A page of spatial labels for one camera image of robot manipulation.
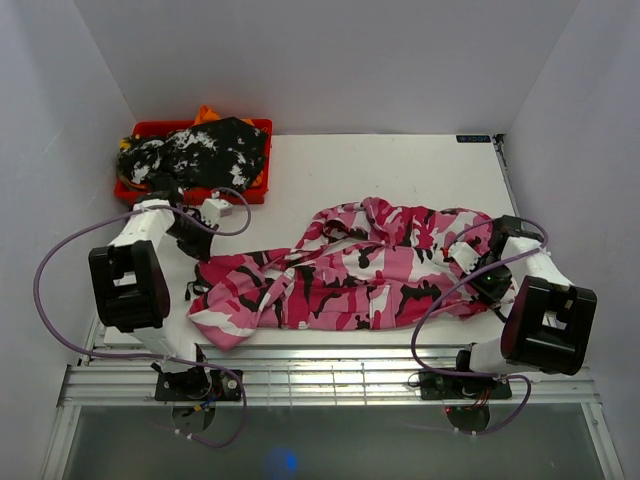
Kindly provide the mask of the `pink camouflage trousers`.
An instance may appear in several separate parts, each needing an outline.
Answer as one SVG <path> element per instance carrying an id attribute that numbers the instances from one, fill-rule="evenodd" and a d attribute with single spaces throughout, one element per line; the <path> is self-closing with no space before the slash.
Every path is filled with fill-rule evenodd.
<path id="1" fill-rule="evenodd" d="M 197 264 L 202 292 L 187 317 L 222 351 L 260 328 L 409 328 L 465 274 L 444 255 L 453 239 L 489 254 L 489 220 L 466 208 L 394 206 L 377 197 L 327 208 L 293 248 Z"/>

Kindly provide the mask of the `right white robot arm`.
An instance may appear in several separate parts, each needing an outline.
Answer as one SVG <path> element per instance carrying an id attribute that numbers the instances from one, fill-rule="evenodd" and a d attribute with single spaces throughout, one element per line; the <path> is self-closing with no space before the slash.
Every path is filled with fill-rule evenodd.
<path id="1" fill-rule="evenodd" d="M 491 221 L 488 251 L 480 256 L 454 240 L 447 255 L 467 286 L 504 326 L 499 336 L 472 343 L 456 358 L 451 382 L 464 397 L 488 384 L 488 374 L 574 375 L 584 363 L 597 306 L 596 294 L 572 283 L 546 250 L 546 236 L 504 215 Z"/>

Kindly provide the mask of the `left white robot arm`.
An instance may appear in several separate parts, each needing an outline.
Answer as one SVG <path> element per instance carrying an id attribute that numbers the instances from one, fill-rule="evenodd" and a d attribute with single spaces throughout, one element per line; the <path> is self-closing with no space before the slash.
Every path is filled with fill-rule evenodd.
<path id="1" fill-rule="evenodd" d="M 201 229 L 200 214 L 187 210 L 183 193 L 174 185 L 142 196 L 133 212 L 109 245 L 89 253 L 98 316 L 103 325 L 133 336 L 160 357 L 152 367 L 170 390 L 188 399 L 201 399 L 211 390 L 210 372 L 168 360 L 202 362 L 204 356 L 198 346 L 182 342 L 165 324 L 171 298 L 156 249 L 170 236 L 187 256 L 207 260 L 213 234 Z"/>

